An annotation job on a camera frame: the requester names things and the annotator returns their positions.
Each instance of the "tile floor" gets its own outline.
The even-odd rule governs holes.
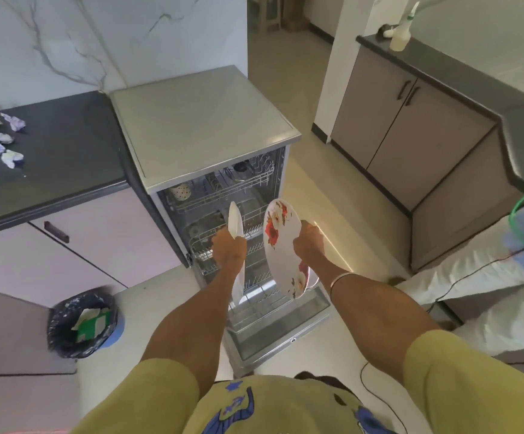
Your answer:
[[[249,36],[250,79],[302,132],[286,171],[283,196],[301,217],[324,232],[327,256],[367,277],[405,275],[409,222],[332,146],[310,127],[328,64],[330,46],[309,32]],[[82,414],[103,400],[139,360],[158,322],[198,289],[190,269],[178,267],[117,296],[126,317],[121,339],[78,363]],[[336,311],[299,341],[257,369],[256,374],[293,376],[302,370],[337,376],[397,433],[404,429],[386,404],[361,383],[366,361]],[[232,370],[221,350],[217,379]],[[363,381],[400,416],[410,432],[430,433],[403,387],[366,367]]]

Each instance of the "trash can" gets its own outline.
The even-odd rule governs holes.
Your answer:
[[[78,330],[73,328],[85,309],[107,309],[107,316],[104,317],[104,327],[96,332],[96,336],[78,341]],[[120,316],[113,295],[107,293],[105,288],[91,289],[64,300],[49,312],[47,328],[49,350],[55,351],[61,357],[88,357],[99,348],[115,343],[121,336],[125,321]]]

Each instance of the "plastic bottle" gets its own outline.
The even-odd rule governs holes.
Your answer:
[[[416,2],[412,7],[407,19],[403,21],[395,30],[393,38],[390,41],[390,50],[403,51],[410,40],[410,23],[415,18],[415,11],[419,2]]]

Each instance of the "person's left hand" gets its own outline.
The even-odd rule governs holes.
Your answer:
[[[232,238],[228,227],[224,227],[212,238],[212,254],[218,268],[228,268],[237,274],[246,258],[246,240]]]

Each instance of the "white pants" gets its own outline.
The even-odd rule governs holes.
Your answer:
[[[479,233],[437,267],[397,285],[419,304],[524,285],[524,268],[503,245],[508,218]],[[524,349],[524,286],[454,331],[491,356]]]

